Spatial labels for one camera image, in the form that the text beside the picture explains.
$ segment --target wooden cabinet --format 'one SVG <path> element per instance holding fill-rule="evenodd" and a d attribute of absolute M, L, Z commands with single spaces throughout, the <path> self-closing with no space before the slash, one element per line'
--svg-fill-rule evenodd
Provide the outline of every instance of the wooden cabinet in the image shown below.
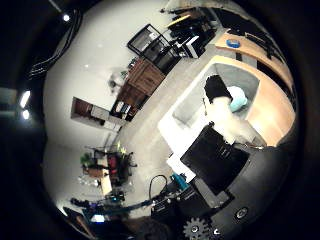
<path fill-rule="evenodd" d="M 164 78 L 165 75 L 151 62 L 140 59 L 130 71 L 128 84 L 151 96 Z"/>
<path fill-rule="evenodd" d="M 103 169 L 89 168 L 88 175 L 92 178 L 103 178 Z"/>
<path fill-rule="evenodd" d="M 75 100 L 74 113 L 83 117 L 90 117 L 91 109 L 92 109 L 92 104 L 86 101 L 83 101 L 81 99 Z"/>
<path fill-rule="evenodd" d="M 165 75 L 157 67 L 140 58 L 130 69 L 111 114 L 131 121 L 164 79 Z"/>

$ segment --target wall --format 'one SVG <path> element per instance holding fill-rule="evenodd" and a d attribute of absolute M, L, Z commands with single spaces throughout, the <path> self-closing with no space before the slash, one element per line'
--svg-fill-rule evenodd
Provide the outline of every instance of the wall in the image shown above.
<path fill-rule="evenodd" d="M 78 182 L 82 176 L 80 156 L 84 151 L 76 151 L 48 141 L 43 161 L 43 176 L 45 187 L 54 204 L 63 211 L 69 207 L 76 211 L 79 208 L 69 203 L 72 197 L 77 199 L 102 199 L 99 188 L 83 186 Z"/>
<path fill-rule="evenodd" d="M 17 90 L 0 87 L 0 103 L 14 104 L 17 97 Z"/>
<path fill-rule="evenodd" d="M 81 150 L 103 146 L 107 130 L 70 119 L 72 98 L 110 110 L 116 96 L 107 85 L 111 73 L 135 56 L 127 42 L 147 23 L 163 31 L 171 16 L 161 14 L 165 0 L 103 1 L 91 9 L 68 52 L 49 71 L 44 112 L 49 139 Z"/>

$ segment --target cabinet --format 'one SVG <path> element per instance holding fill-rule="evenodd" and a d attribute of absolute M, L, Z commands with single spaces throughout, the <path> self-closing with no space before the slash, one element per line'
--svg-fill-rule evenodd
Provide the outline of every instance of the cabinet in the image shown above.
<path fill-rule="evenodd" d="M 140 59 L 130 71 L 128 83 L 143 94 L 151 96 L 164 78 L 165 75 L 151 62 Z"/>
<path fill-rule="evenodd" d="M 103 126 L 109 117 L 109 112 L 82 99 L 73 98 L 71 118 L 88 123 L 89 125 Z"/>
<path fill-rule="evenodd" d="M 127 44 L 140 57 L 148 59 L 164 74 L 180 60 L 169 41 L 151 24 L 142 28 Z"/>
<path fill-rule="evenodd" d="M 164 79 L 165 75 L 156 66 L 145 58 L 139 58 L 129 70 L 127 82 L 117 97 L 111 115 L 131 121 Z"/>

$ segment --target person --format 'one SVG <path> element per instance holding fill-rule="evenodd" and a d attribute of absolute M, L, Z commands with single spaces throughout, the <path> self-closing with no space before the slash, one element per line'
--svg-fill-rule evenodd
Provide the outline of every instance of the person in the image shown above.
<path fill-rule="evenodd" d="M 209 122 L 214 123 L 213 129 L 222 135 L 228 144 L 236 142 L 257 147 L 266 146 L 263 138 L 247 120 L 232 113 L 230 103 L 233 98 L 219 75 L 208 77 L 204 90 L 206 117 Z"/>

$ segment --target wooden desk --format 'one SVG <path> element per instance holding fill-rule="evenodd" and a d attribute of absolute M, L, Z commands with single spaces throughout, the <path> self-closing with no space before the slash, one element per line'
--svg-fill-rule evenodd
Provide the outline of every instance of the wooden desk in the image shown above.
<path fill-rule="evenodd" d="M 103 166 L 108 166 L 108 161 L 107 159 L 98 159 L 98 164 L 103 165 Z M 107 173 L 109 174 L 109 171 L 106 169 L 102 170 L 103 173 Z M 102 191 L 102 195 L 106 196 L 107 194 L 109 194 L 112 191 L 112 185 L 111 185 L 111 181 L 110 181 L 110 177 L 109 175 L 100 178 L 100 182 L 101 182 L 101 191 Z"/>
<path fill-rule="evenodd" d="M 239 48 L 229 47 L 226 43 L 228 39 L 238 40 L 240 42 L 240 47 Z M 246 54 L 248 56 L 251 56 L 259 60 L 260 62 L 264 63 L 269 68 L 271 68 L 276 74 L 278 74 L 279 77 L 288 86 L 288 88 L 292 91 L 293 79 L 290 74 L 288 66 L 282 63 L 281 61 L 279 61 L 279 59 L 275 58 L 274 56 L 271 56 L 271 59 L 269 59 L 266 55 L 266 52 L 259 45 L 248 40 L 244 36 L 237 36 L 237 35 L 233 35 L 225 32 L 217 40 L 217 42 L 215 43 L 215 46 L 220 49 L 225 49 L 225 50 L 238 52 L 241 54 Z"/>
<path fill-rule="evenodd" d="M 208 64 L 217 63 L 240 68 L 259 80 L 246 120 L 264 138 L 268 146 L 277 146 L 292 127 L 295 119 L 295 112 L 285 93 L 266 74 L 246 63 L 232 58 L 214 56 Z"/>

